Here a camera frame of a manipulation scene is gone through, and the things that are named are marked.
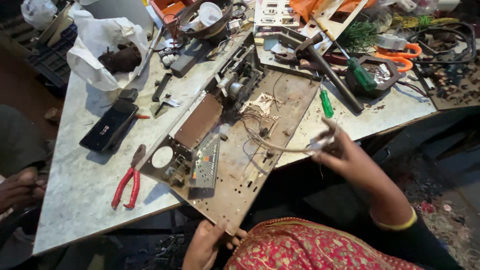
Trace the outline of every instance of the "plastic crate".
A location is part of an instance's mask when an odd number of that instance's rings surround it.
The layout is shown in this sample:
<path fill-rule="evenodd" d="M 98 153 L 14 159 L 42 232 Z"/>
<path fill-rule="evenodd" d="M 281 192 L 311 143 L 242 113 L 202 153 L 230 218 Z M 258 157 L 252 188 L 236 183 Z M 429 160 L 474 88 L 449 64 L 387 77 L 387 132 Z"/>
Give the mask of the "plastic crate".
<path fill-rule="evenodd" d="M 67 63 L 67 52 L 77 39 L 77 26 L 71 24 L 60 34 L 60 40 L 48 47 L 37 45 L 39 54 L 31 55 L 27 61 L 56 87 L 62 88 L 68 84 L 70 66 Z"/>

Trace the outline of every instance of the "workbench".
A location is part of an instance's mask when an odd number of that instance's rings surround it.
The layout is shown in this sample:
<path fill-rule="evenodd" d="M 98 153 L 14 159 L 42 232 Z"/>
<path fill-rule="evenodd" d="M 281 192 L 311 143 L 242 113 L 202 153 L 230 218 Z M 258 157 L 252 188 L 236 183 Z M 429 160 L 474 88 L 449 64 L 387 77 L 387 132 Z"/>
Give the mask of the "workbench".
<path fill-rule="evenodd" d="M 273 58 L 270 52 L 265 52 L 260 47 L 257 49 L 262 63 L 275 64 L 269 60 Z M 218 56 L 216 61 L 204 61 L 195 65 L 184 78 L 174 77 L 164 94 L 170 93 L 172 98 L 188 103 L 225 55 Z M 139 97 L 135 102 L 140 107 L 139 113 L 151 115 L 149 107 L 155 91 L 155 80 L 161 80 L 166 72 L 168 70 L 160 63 L 158 54 L 154 54 L 149 69 L 127 87 L 139 89 Z M 288 80 L 289 76 L 292 75 L 283 76 L 281 80 Z M 360 99 L 366 108 L 360 115 L 353 114 L 342 102 L 338 91 L 328 82 L 324 85 L 329 90 L 328 95 L 335 110 L 333 119 L 338 121 L 352 140 L 411 123 L 436 112 L 429 99 L 406 86 L 396 84 L 383 98 L 373 101 Z M 123 192 L 120 206 L 116 210 L 112 209 L 110 204 L 117 185 L 128 170 L 138 146 L 145 144 L 148 150 L 183 109 L 182 106 L 171 108 L 157 119 L 134 120 L 120 148 L 113 155 L 101 155 L 81 147 L 80 140 L 118 94 L 119 90 L 98 90 L 71 74 L 33 254 L 104 234 L 135 220 L 174 208 L 182 201 L 168 186 L 142 175 L 135 208 L 126 209 L 121 206 L 130 198 L 133 182 L 130 181 Z M 311 138 L 326 129 L 321 121 L 322 115 L 317 93 L 288 147 L 305 147 Z M 304 154 L 285 153 L 277 167 L 304 157 Z"/>

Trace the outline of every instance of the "yellow bangle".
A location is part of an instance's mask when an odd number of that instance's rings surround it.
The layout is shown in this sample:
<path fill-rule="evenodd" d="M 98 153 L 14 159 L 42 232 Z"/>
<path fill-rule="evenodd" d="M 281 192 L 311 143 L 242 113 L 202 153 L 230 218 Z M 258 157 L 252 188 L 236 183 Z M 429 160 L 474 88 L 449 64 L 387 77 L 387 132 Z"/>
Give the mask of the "yellow bangle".
<path fill-rule="evenodd" d="M 391 231 L 401 231 L 401 230 L 405 230 L 405 229 L 409 228 L 410 226 L 412 226 L 417 221 L 417 218 L 418 218 L 417 213 L 415 212 L 413 207 L 412 207 L 412 212 L 413 212 L 413 214 L 412 214 L 412 217 L 410 218 L 410 220 L 408 220 L 407 222 L 405 222 L 403 224 L 400 224 L 400 225 L 383 224 L 379 221 L 376 221 L 373 217 L 372 217 L 372 220 L 373 220 L 373 223 L 375 223 L 375 225 L 377 225 L 381 229 L 391 230 Z"/>

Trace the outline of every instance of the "orange plastic bag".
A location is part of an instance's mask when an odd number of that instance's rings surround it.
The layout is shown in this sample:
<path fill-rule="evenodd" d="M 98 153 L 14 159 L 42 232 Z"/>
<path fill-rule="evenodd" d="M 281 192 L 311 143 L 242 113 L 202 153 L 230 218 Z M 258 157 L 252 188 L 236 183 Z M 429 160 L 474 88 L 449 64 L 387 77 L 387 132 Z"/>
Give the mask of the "orange plastic bag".
<path fill-rule="evenodd" d="M 368 8 L 372 6 L 377 0 L 368 0 L 368 2 L 363 6 L 363 8 Z M 303 19 L 308 22 L 310 20 L 308 14 L 315 11 L 318 7 L 324 2 L 324 0 L 290 0 L 290 7 L 293 8 L 296 12 L 300 13 Z M 352 12 L 360 3 L 360 0 L 345 0 L 340 7 L 337 9 L 337 12 Z"/>

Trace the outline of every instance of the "orange scissors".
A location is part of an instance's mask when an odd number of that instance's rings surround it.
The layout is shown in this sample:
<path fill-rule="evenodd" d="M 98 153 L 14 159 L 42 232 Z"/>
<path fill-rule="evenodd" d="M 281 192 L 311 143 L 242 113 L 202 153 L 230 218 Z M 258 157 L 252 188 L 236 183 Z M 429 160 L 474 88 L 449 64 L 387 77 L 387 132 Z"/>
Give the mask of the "orange scissors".
<path fill-rule="evenodd" d="M 421 54 L 421 48 L 418 43 L 407 43 L 405 45 L 406 49 L 412 49 L 415 51 L 415 53 L 391 52 L 387 49 L 380 48 L 377 45 L 375 45 L 374 47 L 377 50 L 377 52 L 375 53 L 375 57 L 390 59 L 393 62 L 400 62 L 405 65 L 405 67 L 398 68 L 398 72 L 405 72 L 412 69 L 413 63 L 408 59 L 415 58 Z"/>

